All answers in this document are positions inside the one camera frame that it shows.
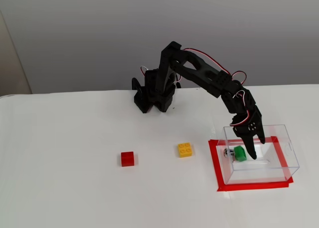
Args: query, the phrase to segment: screw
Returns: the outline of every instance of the screw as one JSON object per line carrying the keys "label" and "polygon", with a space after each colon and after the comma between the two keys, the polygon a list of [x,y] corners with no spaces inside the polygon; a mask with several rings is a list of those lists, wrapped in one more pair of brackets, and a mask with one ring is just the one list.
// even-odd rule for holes
{"label": "screw", "polygon": [[[235,152],[234,152],[233,149],[230,149],[229,153],[230,153],[230,156],[234,156],[235,155]],[[228,149],[227,148],[224,149],[224,156],[228,157]]]}

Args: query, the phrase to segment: white tabletop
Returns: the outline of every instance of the white tabletop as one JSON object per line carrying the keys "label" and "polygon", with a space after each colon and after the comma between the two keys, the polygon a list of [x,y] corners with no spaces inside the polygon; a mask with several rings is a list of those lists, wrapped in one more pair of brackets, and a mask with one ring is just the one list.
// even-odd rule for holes
{"label": "white tabletop", "polygon": [[[247,88],[264,124],[287,127],[289,188],[216,192],[208,140],[232,115],[203,89],[147,114],[134,91],[1,98],[0,228],[317,227],[319,86]],[[192,157],[178,158],[183,142]],[[124,151],[136,166],[120,166]]]}

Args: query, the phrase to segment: transparent container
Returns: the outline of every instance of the transparent container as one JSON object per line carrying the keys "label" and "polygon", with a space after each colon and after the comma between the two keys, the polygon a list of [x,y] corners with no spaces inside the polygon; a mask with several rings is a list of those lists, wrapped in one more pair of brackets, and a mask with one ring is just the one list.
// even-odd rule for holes
{"label": "transparent container", "polygon": [[[294,148],[286,126],[263,126],[266,143],[254,137],[257,159],[252,159],[232,127],[224,127],[217,144],[218,159],[225,184],[265,183],[288,181],[299,169]],[[242,146],[247,160],[237,161],[232,151]]]}

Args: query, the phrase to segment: robotic arm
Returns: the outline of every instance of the robotic arm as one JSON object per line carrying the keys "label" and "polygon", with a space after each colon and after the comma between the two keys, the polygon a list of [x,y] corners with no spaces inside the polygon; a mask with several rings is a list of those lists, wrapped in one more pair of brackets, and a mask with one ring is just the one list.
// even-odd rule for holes
{"label": "robotic arm", "polygon": [[[132,79],[132,89],[137,90],[135,104],[143,113],[153,105],[166,112],[175,93],[174,82],[178,73],[214,97],[221,96],[228,111],[236,114],[230,124],[236,136],[243,140],[249,155],[256,159],[253,136],[257,135],[260,142],[265,143],[265,135],[262,115],[250,91],[239,81],[233,81],[230,74],[214,69],[194,53],[180,48],[181,45],[173,41],[161,52],[159,68],[145,72],[145,86],[140,86],[136,78]],[[184,66],[187,61],[195,70]]]}

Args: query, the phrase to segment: white wall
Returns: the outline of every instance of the white wall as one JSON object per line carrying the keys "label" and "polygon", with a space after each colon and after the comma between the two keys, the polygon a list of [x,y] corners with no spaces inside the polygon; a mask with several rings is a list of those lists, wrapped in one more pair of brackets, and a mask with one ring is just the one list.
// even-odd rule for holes
{"label": "white wall", "polygon": [[31,90],[0,12],[0,96]]}
{"label": "white wall", "polygon": [[34,93],[130,89],[172,40],[246,71],[247,85],[319,83],[319,0],[0,0],[0,9]]}

